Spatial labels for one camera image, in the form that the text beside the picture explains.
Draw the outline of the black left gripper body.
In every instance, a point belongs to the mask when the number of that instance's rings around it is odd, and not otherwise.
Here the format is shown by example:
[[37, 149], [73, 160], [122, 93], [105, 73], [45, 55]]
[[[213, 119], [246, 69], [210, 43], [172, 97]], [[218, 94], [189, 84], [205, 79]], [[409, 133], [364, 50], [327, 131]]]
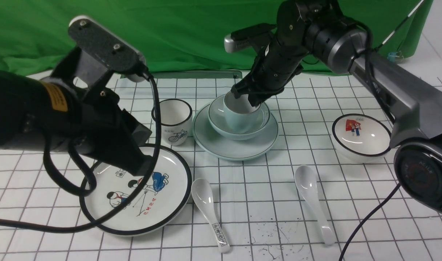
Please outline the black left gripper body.
[[68, 153], [81, 166], [85, 165], [81, 158], [84, 155], [133, 176], [144, 176], [152, 170], [153, 157], [145, 155], [141, 146], [152, 132], [119, 107], [118, 94], [105, 89], [107, 95], [92, 103], [82, 101], [85, 90], [77, 90], [71, 109]]

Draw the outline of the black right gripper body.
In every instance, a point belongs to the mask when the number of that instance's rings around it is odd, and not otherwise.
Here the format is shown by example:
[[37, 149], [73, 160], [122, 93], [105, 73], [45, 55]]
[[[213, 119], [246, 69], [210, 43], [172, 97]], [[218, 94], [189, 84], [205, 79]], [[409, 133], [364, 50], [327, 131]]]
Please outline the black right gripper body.
[[286, 84], [303, 70], [303, 58], [303, 46], [288, 46], [274, 35], [255, 58], [247, 76], [233, 85], [231, 93], [235, 99], [247, 95], [250, 105], [258, 106], [284, 91]]

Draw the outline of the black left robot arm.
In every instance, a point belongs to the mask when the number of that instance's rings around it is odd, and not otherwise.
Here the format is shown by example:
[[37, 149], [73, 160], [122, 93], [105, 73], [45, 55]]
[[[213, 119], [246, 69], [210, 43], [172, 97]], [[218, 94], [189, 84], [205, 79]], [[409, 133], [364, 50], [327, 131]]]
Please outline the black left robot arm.
[[84, 103], [88, 88], [38, 81], [0, 71], [0, 150], [43, 152], [45, 133], [51, 152], [68, 152], [144, 175], [152, 162], [140, 146], [151, 131], [118, 105], [110, 88]]

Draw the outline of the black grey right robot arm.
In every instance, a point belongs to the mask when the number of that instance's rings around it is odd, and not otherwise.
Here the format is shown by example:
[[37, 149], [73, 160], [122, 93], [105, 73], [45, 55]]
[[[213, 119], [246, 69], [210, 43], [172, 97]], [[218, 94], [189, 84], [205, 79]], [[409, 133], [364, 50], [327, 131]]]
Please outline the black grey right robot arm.
[[336, 0], [286, 0], [276, 24], [260, 23], [225, 37], [225, 50], [253, 47], [247, 76], [231, 91], [251, 106], [284, 91], [312, 55], [332, 72], [352, 74], [370, 91], [393, 124], [394, 170], [415, 200], [442, 214], [442, 91], [372, 48], [367, 25], [344, 16]]

